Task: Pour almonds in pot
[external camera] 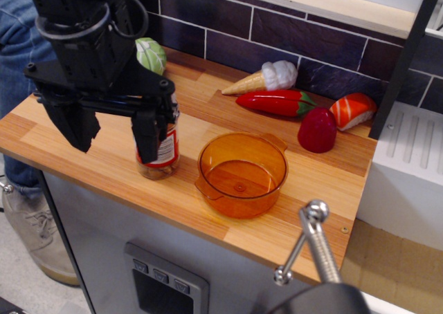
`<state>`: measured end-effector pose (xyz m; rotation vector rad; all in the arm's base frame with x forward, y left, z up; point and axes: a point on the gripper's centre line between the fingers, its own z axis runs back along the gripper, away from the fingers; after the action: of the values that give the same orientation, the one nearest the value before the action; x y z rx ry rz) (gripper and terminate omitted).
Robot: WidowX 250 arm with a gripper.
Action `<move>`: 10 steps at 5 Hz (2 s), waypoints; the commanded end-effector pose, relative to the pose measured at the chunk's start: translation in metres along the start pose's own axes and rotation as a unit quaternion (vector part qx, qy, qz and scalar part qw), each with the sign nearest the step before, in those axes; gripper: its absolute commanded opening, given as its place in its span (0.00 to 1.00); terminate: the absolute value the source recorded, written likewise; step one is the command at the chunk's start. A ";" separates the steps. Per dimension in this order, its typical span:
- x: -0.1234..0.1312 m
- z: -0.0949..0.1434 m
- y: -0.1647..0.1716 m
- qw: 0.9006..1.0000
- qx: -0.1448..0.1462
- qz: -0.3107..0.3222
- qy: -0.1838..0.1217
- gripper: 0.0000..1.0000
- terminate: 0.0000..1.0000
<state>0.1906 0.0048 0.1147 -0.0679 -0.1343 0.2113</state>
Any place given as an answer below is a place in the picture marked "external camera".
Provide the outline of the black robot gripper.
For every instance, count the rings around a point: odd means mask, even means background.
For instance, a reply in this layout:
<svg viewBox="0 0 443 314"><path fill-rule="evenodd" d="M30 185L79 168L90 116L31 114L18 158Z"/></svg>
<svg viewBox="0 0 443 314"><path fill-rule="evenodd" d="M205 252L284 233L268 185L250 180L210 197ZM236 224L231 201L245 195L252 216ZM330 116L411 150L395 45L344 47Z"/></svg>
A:
<svg viewBox="0 0 443 314"><path fill-rule="evenodd" d="M95 3L79 17L70 11L37 15L38 33L56 58L28 65L44 108L69 144L87 153L100 124L96 112L132 117L142 164L158 159L167 120L177 115L174 85L136 59L146 12L131 16L125 3Z"/></svg>

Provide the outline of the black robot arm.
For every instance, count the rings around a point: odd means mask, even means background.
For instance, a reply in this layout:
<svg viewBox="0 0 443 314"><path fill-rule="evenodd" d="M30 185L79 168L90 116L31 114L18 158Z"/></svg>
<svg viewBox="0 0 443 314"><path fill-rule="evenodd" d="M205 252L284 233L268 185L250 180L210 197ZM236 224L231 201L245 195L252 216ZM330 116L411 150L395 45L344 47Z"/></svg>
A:
<svg viewBox="0 0 443 314"><path fill-rule="evenodd" d="M56 59L29 64L24 75L68 142L88 151L100 130L97 113L132 121L143 163L158 159L178 106L174 84L142 66L136 40L149 19L139 0L33 0L35 25Z"/></svg>

